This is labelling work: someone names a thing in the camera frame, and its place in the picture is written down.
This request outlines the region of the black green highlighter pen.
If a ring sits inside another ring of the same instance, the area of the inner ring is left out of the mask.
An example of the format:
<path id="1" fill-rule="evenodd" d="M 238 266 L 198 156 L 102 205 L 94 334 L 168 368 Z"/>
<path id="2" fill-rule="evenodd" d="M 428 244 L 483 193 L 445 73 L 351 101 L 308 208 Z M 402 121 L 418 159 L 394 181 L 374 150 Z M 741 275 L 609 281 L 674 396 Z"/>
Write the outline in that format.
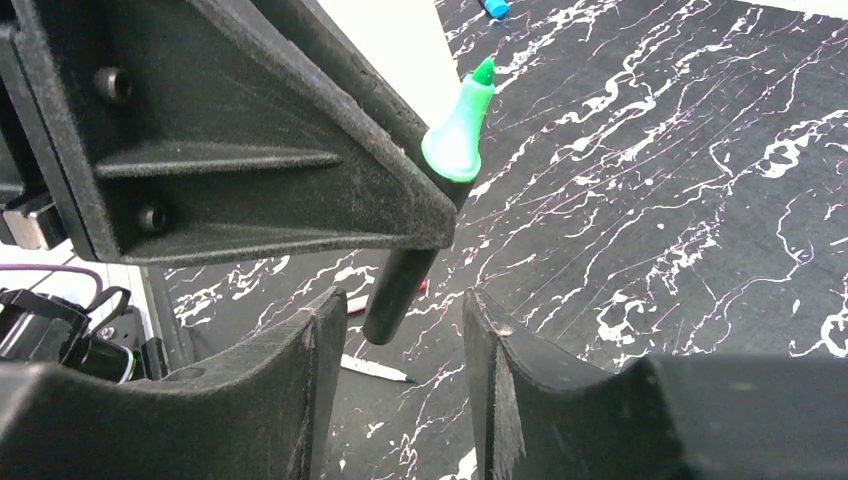
<path id="1" fill-rule="evenodd" d="M 487 56 L 462 79 L 448 116 L 423 135 L 424 173 L 434 184 L 435 197 L 422 202 L 415 218 L 432 218 L 439 207 L 445 207 L 448 217 L 440 225 L 448 230 L 449 240 L 432 248 L 390 252 L 370 296 L 363 326 L 366 339 L 375 345 L 385 345 L 395 337 L 435 259 L 451 244 L 456 217 L 482 168 L 481 134 L 495 92 L 495 60 Z"/>

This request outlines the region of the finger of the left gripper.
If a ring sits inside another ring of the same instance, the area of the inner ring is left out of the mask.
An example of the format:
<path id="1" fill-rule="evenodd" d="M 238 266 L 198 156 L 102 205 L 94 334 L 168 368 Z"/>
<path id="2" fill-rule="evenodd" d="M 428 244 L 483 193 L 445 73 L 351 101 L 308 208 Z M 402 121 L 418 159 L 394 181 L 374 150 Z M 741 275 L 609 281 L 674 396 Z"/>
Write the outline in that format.
<path id="1" fill-rule="evenodd" d="M 432 248 L 410 158 L 256 1 L 5 1 L 1 241 L 208 265 Z"/>
<path id="2" fill-rule="evenodd" d="M 421 159 L 424 121 L 313 0 L 258 0 L 254 5 L 412 159 Z"/>

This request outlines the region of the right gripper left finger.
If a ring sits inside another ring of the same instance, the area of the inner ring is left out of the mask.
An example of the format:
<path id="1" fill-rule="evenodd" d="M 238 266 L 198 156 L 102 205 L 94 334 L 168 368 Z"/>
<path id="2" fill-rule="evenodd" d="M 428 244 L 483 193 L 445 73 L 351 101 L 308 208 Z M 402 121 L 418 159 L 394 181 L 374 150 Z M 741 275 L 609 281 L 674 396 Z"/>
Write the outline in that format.
<path id="1" fill-rule="evenodd" d="M 347 298 L 158 381 L 122 385 L 54 363 L 1 368 L 5 479 L 317 479 Z"/>

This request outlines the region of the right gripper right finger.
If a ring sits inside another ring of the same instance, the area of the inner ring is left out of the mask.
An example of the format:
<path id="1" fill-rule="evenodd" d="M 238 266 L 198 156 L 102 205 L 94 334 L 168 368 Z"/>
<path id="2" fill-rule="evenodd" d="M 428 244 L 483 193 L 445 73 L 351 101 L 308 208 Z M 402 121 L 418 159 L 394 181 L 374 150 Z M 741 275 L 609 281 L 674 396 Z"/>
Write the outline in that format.
<path id="1" fill-rule="evenodd" d="M 463 298 L 483 479 L 843 479 L 847 364 L 650 354 L 612 374 Z"/>

